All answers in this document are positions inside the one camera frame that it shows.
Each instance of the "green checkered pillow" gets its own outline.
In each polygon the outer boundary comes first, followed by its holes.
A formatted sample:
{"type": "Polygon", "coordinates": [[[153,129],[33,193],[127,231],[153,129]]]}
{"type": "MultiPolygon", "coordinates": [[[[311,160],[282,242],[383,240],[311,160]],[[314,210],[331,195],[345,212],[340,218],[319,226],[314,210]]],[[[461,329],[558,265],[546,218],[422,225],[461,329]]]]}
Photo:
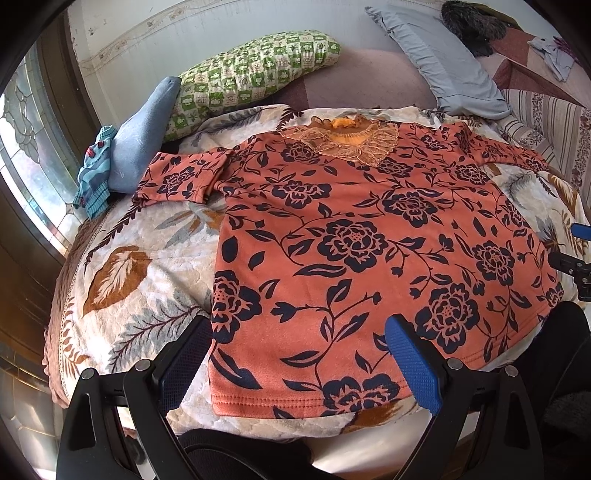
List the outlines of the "green checkered pillow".
{"type": "Polygon", "coordinates": [[[165,141],[184,137],[205,120],[240,110],[296,78],[334,65],[340,45],[316,30],[267,35],[220,53],[179,75],[181,89],[165,141]]]}

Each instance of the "leaf patterned blanket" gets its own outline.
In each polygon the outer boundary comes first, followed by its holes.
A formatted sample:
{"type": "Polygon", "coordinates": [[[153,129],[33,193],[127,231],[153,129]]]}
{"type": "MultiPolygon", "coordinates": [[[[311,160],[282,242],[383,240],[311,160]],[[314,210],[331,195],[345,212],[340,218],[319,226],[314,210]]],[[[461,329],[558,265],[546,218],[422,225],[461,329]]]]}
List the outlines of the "leaf patterned blanket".
{"type": "MultiPolygon", "coordinates": [[[[249,109],[206,122],[183,141],[180,153],[232,148],[255,134],[308,125],[312,116],[340,118],[356,113],[359,111],[344,109],[295,112],[286,106],[249,109]]],[[[416,108],[361,113],[368,118],[441,127],[441,120],[416,108]]],[[[454,121],[460,120],[443,118],[443,122],[454,121]]],[[[472,122],[471,128],[500,139],[487,124],[472,122]]],[[[572,238],[568,230],[570,223],[587,220],[580,199],[566,182],[546,171],[511,165],[489,164],[484,171],[513,202],[547,249],[591,260],[587,243],[572,238]]],[[[126,198],[108,212],[94,229],[67,287],[62,289],[63,308],[51,318],[46,362],[56,399],[67,404],[84,368],[95,367],[101,373],[126,370],[140,358],[155,357],[166,342],[180,334],[192,316],[202,310],[211,312],[219,225],[224,211],[224,200],[213,196],[207,205],[162,202],[149,208],[136,207],[126,198]]],[[[506,214],[511,221],[510,212],[506,214]]],[[[576,290],[570,278],[559,280],[564,299],[574,300],[576,290]]],[[[532,279],[533,284],[539,281],[532,279]]],[[[538,329],[539,326],[535,327],[488,368],[516,358],[538,329]]],[[[181,407],[168,415],[177,433],[207,427],[268,439],[334,436],[398,419],[416,408],[413,398],[408,397],[360,413],[327,417],[221,417],[213,412],[206,364],[199,369],[181,407]]],[[[124,426],[132,427],[127,412],[122,411],[121,416],[124,426]]]]}

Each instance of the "white cloth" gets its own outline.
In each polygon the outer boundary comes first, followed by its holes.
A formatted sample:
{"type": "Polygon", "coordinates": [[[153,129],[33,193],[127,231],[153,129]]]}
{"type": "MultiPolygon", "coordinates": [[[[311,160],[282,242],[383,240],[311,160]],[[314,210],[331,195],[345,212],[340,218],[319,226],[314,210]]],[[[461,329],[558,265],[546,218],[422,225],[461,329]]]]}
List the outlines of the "white cloth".
{"type": "Polygon", "coordinates": [[[574,59],[564,50],[558,48],[556,42],[536,37],[528,42],[540,57],[542,57],[554,76],[561,82],[566,82],[574,59]]]}

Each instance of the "gray pillow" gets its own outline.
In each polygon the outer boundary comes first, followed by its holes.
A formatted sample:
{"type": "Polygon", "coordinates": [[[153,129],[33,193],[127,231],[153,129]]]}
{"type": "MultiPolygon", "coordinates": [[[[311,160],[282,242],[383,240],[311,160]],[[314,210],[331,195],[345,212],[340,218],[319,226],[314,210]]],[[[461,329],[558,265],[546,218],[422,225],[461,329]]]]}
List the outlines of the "gray pillow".
{"type": "Polygon", "coordinates": [[[365,10],[423,75],[440,110],[493,120],[511,113],[495,82],[439,17],[394,5],[365,10]]]}
{"type": "Polygon", "coordinates": [[[148,163],[160,151],[180,88],[179,77],[166,77],[144,106],[121,125],[111,141],[110,192],[135,192],[148,163]]]}

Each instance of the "black fur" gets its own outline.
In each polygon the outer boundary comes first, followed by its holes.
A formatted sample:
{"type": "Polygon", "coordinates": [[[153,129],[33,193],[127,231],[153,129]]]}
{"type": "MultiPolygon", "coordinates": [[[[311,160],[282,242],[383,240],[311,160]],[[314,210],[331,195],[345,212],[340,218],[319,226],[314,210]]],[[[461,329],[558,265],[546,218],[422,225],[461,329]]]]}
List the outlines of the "black fur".
{"type": "Polygon", "coordinates": [[[441,7],[441,18],[447,29],[458,37],[475,57],[492,55],[489,40],[500,40],[507,32],[502,20],[459,0],[445,2],[441,7]]]}

